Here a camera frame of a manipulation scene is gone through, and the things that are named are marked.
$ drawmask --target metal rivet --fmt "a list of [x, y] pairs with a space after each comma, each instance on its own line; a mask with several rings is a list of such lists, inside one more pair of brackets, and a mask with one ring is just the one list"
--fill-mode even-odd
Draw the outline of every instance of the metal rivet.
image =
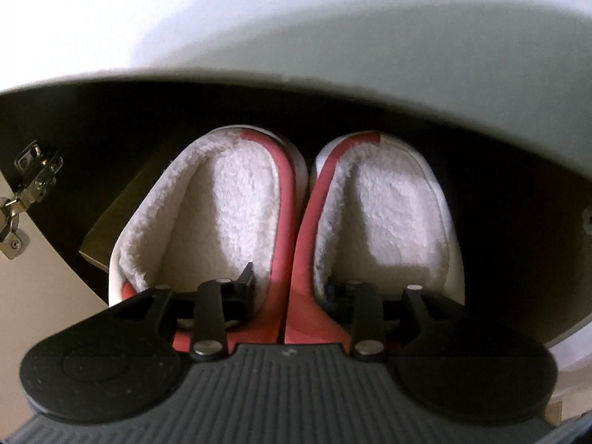
[[55, 162], [51, 164], [51, 166], [49, 167], [50, 170], [55, 173], [57, 172], [59, 169], [61, 169], [62, 164], [64, 163], [64, 161], [62, 160], [61, 157], [58, 157], [55, 159]]
[[378, 340], [361, 340], [355, 349], [363, 356], [375, 356], [384, 350], [384, 344]]
[[193, 351], [200, 356], [211, 356], [220, 352], [222, 347], [217, 340], [200, 340], [193, 344]]

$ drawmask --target black circular pad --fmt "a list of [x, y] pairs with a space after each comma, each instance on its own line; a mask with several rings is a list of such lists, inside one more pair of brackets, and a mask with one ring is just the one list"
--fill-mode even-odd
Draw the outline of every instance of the black circular pad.
[[434, 321], [395, 358], [404, 388], [418, 402], [475, 423], [526, 419], [546, 406], [557, 379], [544, 346], [475, 319]]
[[182, 362], [142, 321], [100, 314], [40, 342], [23, 359], [20, 378], [33, 406], [77, 423], [132, 416], [164, 398]]

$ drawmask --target black plastic base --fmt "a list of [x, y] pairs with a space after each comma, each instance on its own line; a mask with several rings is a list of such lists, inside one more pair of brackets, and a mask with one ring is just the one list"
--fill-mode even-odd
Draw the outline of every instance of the black plastic base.
[[131, 418], [66, 424], [37, 415], [7, 444], [534, 444], [541, 417], [468, 425], [426, 410], [387, 364], [336, 344], [239, 344], [228, 358], [194, 364], [168, 398]]

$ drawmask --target white fluffy slipper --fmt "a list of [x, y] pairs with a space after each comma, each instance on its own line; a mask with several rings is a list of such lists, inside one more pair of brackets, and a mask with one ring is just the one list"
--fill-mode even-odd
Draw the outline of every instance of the white fluffy slipper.
[[[215, 130], [189, 145], [150, 190], [111, 255], [109, 305], [168, 284], [193, 291], [254, 263], [256, 316], [229, 332], [237, 342], [276, 342], [288, 297], [307, 171], [289, 142], [253, 127]], [[189, 333], [178, 331], [177, 350]]]
[[329, 277], [371, 282], [385, 296], [420, 284], [464, 302], [452, 218], [413, 148], [378, 132], [347, 135], [322, 150], [311, 183], [295, 250], [287, 343], [349, 347], [347, 332], [318, 305]]

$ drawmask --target fleece lining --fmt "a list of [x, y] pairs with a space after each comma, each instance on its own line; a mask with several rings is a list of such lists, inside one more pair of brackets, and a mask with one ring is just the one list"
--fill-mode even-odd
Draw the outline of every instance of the fleece lining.
[[254, 262], [256, 308], [265, 300], [279, 215], [273, 158], [242, 130], [207, 134], [156, 182], [121, 235], [119, 267], [136, 292], [178, 292], [236, 278]]
[[319, 220], [317, 300], [332, 277], [372, 282], [385, 296], [420, 284], [462, 301], [462, 262], [441, 192], [427, 164], [394, 138], [383, 135], [345, 152]]

